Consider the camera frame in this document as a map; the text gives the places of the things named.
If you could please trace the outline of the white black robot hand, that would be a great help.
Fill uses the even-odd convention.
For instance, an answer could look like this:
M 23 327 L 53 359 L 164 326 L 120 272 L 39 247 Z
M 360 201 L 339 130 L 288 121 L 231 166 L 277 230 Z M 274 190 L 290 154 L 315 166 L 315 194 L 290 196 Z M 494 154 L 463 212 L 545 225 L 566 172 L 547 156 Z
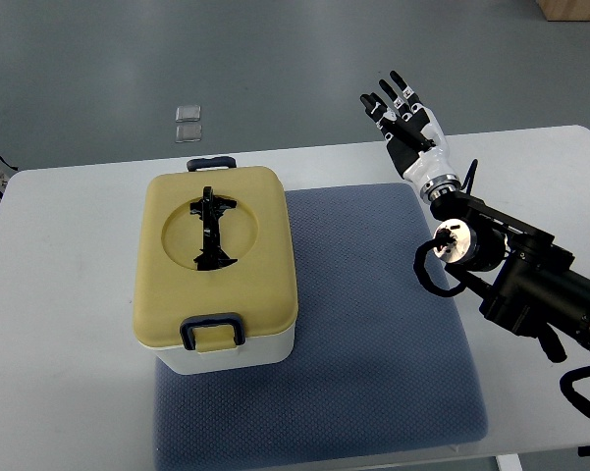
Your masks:
M 433 112 L 414 89 L 395 71 L 379 81 L 386 100 L 371 92 L 360 101 L 366 116 L 383 135 L 393 165 L 412 183 L 427 204 L 439 196 L 460 190 L 461 183 L 450 165 L 450 147 Z

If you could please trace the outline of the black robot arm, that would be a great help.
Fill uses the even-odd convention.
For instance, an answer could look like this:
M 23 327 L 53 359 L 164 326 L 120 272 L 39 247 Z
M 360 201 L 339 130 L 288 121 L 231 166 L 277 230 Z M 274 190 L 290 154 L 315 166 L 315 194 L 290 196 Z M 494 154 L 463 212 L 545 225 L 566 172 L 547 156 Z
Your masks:
M 429 204 L 444 224 L 434 247 L 458 284 L 441 290 L 427 283 L 428 290 L 451 297 L 470 289 L 487 320 L 538 340 L 555 363 L 566 358 L 559 333 L 590 352 L 590 279 L 572 271 L 571 252 L 552 235 L 460 190 L 437 191 Z

